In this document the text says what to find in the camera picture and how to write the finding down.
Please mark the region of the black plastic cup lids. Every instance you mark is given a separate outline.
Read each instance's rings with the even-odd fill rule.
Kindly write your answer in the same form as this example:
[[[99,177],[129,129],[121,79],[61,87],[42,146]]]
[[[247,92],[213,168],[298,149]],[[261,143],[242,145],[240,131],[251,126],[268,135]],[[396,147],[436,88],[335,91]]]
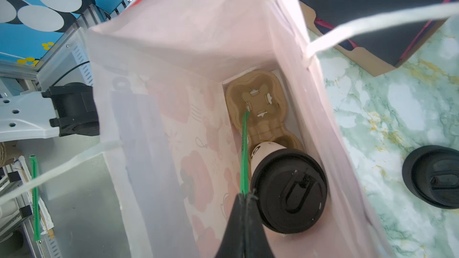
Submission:
[[[402,166],[406,187],[416,197],[440,209],[459,207],[459,152],[443,146],[422,146]]]

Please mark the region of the green straw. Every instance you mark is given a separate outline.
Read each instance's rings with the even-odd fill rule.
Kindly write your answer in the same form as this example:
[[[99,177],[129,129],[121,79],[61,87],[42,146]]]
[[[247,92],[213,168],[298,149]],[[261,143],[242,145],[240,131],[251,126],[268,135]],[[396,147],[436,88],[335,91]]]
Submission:
[[[243,195],[249,193],[249,161],[248,161],[248,138],[247,138],[247,119],[249,118],[250,111],[246,111],[242,118],[242,131],[241,131],[241,178],[240,189]]]

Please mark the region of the red white paper gift bag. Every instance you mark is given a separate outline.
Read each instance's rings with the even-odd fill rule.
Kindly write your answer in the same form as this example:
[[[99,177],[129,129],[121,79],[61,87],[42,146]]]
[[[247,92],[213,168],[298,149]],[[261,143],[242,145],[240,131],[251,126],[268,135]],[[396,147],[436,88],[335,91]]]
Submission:
[[[301,238],[293,251],[302,257],[389,257],[391,249],[366,205],[334,122],[317,53],[352,35],[458,13],[456,2],[382,13],[310,41],[298,0],[140,0],[87,35],[100,143],[2,195],[1,203],[103,155],[131,255],[199,256],[191,224],[196,208],[179,198],[178,173],[195,150],[192,138],[205,127],[194,119],[166,118],[147,81],[164,79],[170,91],[185,87],[190,104],[198,107],[204,101],[197,87],[216,84],[215,107],[204,114],[222,123],[218,138],[223,139],[232,129],[222,81],[272,61],[286,75],[300,130],[312,142],[332,192],[319,221],[332,233],[315,226],[314,235]]]

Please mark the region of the white paper coffee cup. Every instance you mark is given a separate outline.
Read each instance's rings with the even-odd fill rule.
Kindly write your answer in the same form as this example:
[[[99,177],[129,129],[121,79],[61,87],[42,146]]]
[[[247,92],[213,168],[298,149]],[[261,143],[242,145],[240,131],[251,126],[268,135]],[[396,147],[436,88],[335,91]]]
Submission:
[[[251,154],[251,191],[263,224],[281,234],[310,229],[321,217],[328,195],[325,172],[303,151],[262,142]]]

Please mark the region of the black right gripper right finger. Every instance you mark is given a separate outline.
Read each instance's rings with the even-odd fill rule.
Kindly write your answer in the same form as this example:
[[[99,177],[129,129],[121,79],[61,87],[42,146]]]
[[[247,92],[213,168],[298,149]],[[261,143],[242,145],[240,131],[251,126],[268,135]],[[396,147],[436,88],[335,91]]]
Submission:
[[[258,210],[258,198],[252,193],[245,198],[245,258],[273,258]]]

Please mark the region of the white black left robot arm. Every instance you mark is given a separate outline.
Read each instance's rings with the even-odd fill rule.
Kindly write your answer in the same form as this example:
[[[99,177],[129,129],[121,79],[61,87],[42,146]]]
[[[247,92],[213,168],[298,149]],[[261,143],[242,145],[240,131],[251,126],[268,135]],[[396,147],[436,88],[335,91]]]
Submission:
[[[93,87],[80,82],[1,99],[1,142],[100,135]]]

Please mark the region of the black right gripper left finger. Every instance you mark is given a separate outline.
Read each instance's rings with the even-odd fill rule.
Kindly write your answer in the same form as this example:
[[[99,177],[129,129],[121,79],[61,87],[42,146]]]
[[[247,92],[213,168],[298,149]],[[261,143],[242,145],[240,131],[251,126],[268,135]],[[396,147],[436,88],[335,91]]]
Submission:
[[[245,196],[242,193],[238,194],[215,258],[243,258],[245,256],[245,206]]]

